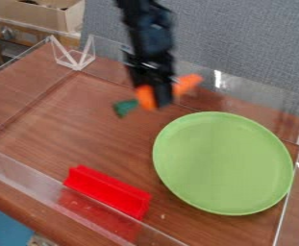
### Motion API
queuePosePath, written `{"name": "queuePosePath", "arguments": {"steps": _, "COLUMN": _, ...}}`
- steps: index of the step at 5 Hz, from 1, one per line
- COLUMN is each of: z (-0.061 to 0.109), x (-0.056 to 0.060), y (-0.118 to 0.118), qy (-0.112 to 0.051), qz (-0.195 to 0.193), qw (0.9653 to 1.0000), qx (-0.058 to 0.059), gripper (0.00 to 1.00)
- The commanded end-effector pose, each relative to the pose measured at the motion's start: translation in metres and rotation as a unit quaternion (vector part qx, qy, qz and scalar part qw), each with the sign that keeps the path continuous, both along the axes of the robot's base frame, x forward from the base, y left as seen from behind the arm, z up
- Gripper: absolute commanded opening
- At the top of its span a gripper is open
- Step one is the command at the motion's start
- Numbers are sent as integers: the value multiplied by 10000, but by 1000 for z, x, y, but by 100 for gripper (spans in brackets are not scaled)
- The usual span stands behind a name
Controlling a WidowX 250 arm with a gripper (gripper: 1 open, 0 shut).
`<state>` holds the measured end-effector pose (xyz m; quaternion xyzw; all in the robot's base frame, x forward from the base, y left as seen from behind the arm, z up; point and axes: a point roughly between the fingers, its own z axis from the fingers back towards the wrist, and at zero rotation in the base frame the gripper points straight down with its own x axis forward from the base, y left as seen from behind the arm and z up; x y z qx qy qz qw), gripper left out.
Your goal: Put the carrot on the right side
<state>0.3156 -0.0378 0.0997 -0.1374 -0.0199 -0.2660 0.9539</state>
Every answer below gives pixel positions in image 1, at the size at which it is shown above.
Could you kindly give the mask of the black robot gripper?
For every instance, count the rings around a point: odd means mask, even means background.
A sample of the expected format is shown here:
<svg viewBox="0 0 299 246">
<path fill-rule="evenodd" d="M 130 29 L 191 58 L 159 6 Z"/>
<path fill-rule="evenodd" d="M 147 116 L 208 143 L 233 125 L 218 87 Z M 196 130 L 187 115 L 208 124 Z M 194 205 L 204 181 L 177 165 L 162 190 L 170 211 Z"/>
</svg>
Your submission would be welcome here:
<svg viewBox="0 0 299 246">
<path fill-rule="evenodd" d="M 153 84 L 155 104 L 174 101 L 173 12 L 157 0 L 115 0 L 130 37 L 123 49 L 133 86 Z"/>
</svg>

